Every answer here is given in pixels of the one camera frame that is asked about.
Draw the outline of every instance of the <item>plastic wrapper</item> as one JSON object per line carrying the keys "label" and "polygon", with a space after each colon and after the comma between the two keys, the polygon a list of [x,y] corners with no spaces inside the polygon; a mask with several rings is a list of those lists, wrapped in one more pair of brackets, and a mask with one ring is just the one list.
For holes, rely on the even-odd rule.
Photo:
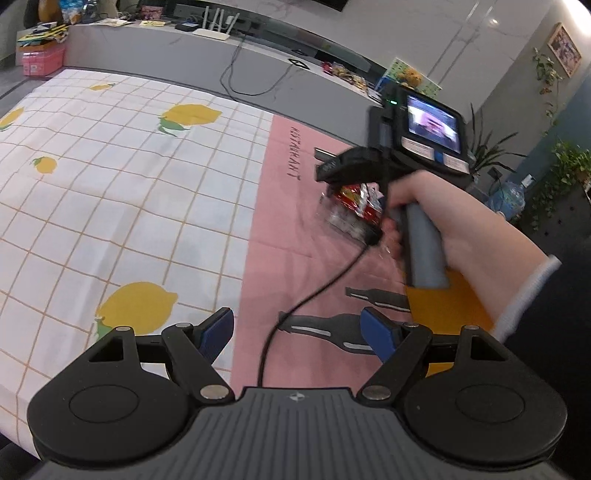
{"label": "plastic wrapper", "polygon": [[75,25],[82,20],[84,0],[60,0],[61,14],[64,22]]}
{"label": "plastic wrapper", "polygon": [[320,198],[318,216],[334,230],[365,243],[379,231],[382,205],[376,188],[365,183],[342,187]]}

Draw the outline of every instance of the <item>ribbed gray surface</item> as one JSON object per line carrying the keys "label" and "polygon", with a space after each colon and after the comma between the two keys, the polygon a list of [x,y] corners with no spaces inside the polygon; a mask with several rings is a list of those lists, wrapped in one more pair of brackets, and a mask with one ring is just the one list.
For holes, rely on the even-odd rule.
{"label": "ribbed gray surface", "polygon": [[[290,397],[300,393],[298,401]],[[388,410],[348,390],[249,389],[229,407],[204,409],[169,450],[117,470],[45,464],[34,480],[559,480],[548,465],[518,472],[458,468],[415,444]]]}

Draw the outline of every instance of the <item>black cable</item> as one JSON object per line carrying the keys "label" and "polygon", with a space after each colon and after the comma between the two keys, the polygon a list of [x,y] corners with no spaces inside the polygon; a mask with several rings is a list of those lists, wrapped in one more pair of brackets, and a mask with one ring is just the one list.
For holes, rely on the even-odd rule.
{"label": "black cable", "polygon": [[355,264],[359,260],[361,260],[361,257],[363,257],[365,255],[365,253],[367,252],[368,249],[369,249],[369,245],[364,245],[363,248],[361,249],[361,252],[359,252],[357,254],[357,256],[353,259],[353,261],[351,261],[351,263],[349,263],[349,265],[347,265],[343,270],[341,270],[338,274],[336,274],[336,276],[334,276],[331,280],[329,280],[327,283],[325,283],[323,286],[321,286],[318,290],[316,290],[315,292],[308,295],[306,298],[304,298],[304,300],[299,302],[294,307],[290,308],[287,312],[285,312],[279,318],[277,323],[274,325],[274,327],[271,329],[271,331],[267,335],[267,338],[265,340],[265,345],[262,348],[261,361],[259,363],[258,375],[256,378],[256,386],[257,387],[262,387],[263,379],[265,377],[265,364],[267,363],[267,355],[269,354],[269,348],[271,347],[271,342],[273,340],[273,337],[275,336],[275,334],[277,333],[277,331],[279,330],[279,327],[283,324],[283,322],[286,321],[300,307],[303,307],[310,300],[315,299],[318,295],[320,295],[322,292],[324,292],[325,290],[330,288],[332,285],[337,283],[341,278],[343,278],[349,272],[349,270],[351,270],[351,268],[353,268],[355,266]]}
{"label": "black cable", "polygon": [[[271,87],[269,87],[267,90],[265,90],[264,92],[259,92],[259,93],[246,93],[246,92],[238,92],[237,90],[235,90],[232,87],[232,77],[234,75],[234,63],[237,61],[238,59],[238,55],[240,53],[240,51],[242,50],[242,47],[244,45],[244,42],[246,40],[246,36],[247,36],[248,32],[246,32],[245,34],[243,34],[242,39],[240,40],[240,43],[238,44],[238,46],[235,48],[234,53],[232,54],[232,59],[230,61],[230,63],[228,64],[228,66],[226,67],[226,69],[222,72],[222,74],[220,75],[220,84],[222,85],[223,89],[226,91],[226,94],[228,94],[228,96],[234,100],[237,101],[232,94],[230,93],[230,90],[235,93],[236,95],[244,95],[244,96],[249,96],[249,97],[258,97],[261,95],[265,95],[266,93],[271,92],[272,90],[274,90],[280,83],[281,81],[287,77],[287,75],[289,74],[291,68],[294,66],[293,64],[290,64],[285,72],[279,77],[279,79],[273,84],[271,85]],[[223,82],[223,78],[226,75],[226,73],[228,72],[228,70],[230,70],[230,75],[228,76],[228,86],[226,87],[226,85],[224,85]]]}
{"label": "black cable", "polygon": [[489,196],[489,197],[491,196],[491,191],[492,191],[492,189],[495,187],[495,185],[496,185],[496,182],[500,182],[500,181],[501,181],[501,179],[495,179],[495,181],[491,183],[491,186],[490,186],[490,187],[488,187],[488,196]]}

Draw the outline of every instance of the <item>display screen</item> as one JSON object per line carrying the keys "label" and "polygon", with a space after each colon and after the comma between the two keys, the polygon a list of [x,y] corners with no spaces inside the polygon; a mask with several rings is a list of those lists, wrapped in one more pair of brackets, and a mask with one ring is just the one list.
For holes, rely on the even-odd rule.
{"label": "display screen", "polygon": [[412,95],[408,95],[408,131],[460,153],[456,117]]}

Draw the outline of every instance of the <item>framed picture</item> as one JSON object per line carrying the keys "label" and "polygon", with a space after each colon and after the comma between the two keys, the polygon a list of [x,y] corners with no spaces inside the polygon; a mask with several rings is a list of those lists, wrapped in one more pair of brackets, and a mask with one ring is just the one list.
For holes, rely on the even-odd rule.
{"label": "framed picture", "polygon": [[162,16],[163,7],[151,7],[149,5],[142,5],[139,11],[139,16],[142,20],[160,20]]}
{"label": "framed picture", "polygon": [[554,55],[556,55],[566,75],[572,77],[581,63],[582,57],[562,23],[556,26],[556,30],[554,30],[554,33],[548,40],[548,46]]}

